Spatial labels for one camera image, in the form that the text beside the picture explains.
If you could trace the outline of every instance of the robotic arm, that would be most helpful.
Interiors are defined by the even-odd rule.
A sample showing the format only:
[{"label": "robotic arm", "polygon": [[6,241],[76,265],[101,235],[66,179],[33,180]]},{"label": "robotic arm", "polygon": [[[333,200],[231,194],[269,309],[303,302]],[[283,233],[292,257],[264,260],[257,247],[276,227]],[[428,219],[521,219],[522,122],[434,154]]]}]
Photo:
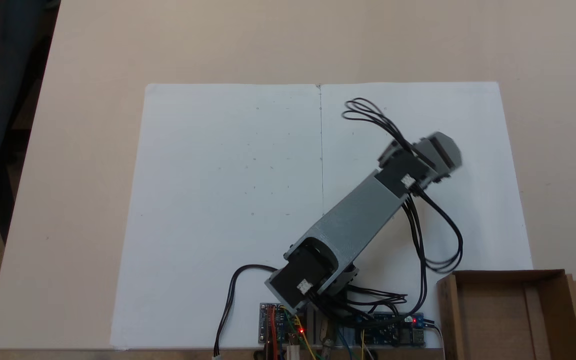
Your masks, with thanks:
[{"label": "robotic arm", "polygon": [[457,145],[435,132],[407,151],[394,140],[373,171],[284,253],[288,264],[265,281],[291,313],[308,304],[307,294],[333,296],[357,269],[353,262],[413,189],[440,182],[462,165]]}]

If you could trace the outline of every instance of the microcontroller board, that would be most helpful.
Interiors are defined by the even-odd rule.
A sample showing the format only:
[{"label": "microcontroller board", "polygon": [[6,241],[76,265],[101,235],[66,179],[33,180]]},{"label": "microcontroller board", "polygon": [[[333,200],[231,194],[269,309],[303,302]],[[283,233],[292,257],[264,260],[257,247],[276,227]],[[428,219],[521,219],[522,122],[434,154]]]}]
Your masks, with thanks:
[{"label": "microcontroller board", "polygon": [[[375,321],[387,321],[397,317],[391,312],[374,312],[371,314]],[[403,321],[378,328],[368,328],[363,333],[363,342],[366,346],[414,346],[422,347],[426,344],[424,338],[424,314],[416,312],[405,317]],[[362,332],[354,332],[354,343],[362,343]]]},{"label": "microcontroller board", "polygon": [[271,328],[273,322],[277,344],[288,344],[291,335],[297,335],[298,337],[307,336],[306,312],[300,310],[296,315],[293,315],[284,310],[280,303],[260,303],[257,338],[259,344],[266,342],[269,335],[273,333]]}]

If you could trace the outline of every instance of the dark chair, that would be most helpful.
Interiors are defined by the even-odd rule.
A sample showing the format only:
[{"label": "dark chair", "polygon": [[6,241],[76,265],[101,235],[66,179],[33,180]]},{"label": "dark chair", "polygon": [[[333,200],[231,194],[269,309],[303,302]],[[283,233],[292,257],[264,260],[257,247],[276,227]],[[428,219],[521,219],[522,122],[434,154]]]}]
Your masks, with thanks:
[{"label": "dark chair", "polygon": [[8,237],[14,207],[7,163],[26,150],[30,130],[12,125],[46,67],[50,38],[35,45],[46,0],[0,0],[0,234]]}]

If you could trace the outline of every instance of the open cardboard box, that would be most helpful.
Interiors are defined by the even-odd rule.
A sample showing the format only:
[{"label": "open cardboard box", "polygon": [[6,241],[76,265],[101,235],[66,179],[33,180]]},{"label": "open cardboard box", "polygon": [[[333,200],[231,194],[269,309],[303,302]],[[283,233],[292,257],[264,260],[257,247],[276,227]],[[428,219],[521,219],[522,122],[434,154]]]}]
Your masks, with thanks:
[{"label": "open cardboard box", "polygon": [[454,271],[437,290],[447,360],[576,360],[576,280],[563,269]]}]

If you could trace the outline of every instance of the white sheet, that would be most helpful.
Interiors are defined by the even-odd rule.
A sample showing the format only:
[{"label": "white sheet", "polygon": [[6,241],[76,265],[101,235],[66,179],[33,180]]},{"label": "white sheet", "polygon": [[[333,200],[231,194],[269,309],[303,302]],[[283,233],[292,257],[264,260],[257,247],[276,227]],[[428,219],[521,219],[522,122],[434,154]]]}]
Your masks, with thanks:
[{"label": "white sheet", "polygon": [[[239,266],[282,255],[377,166],[379,127],[344,120],[345,100],[384,108],[409,139],[442,131],[463,166],[427,193],[464,235],[460,269],[532,269],[499,88],[493,82],[323,85],[151,84],[146,88],[110,343],[213,346]],[[426,253],[455,236],[418,201]],[[358,284],[419,293],[419,263],[398,214],[357,259]],[[244,273],[221,348],[257,347],[262,271]],[[435,282],[422,311],[439,319]],[[439,340],[427,337],[428,347]]]}]

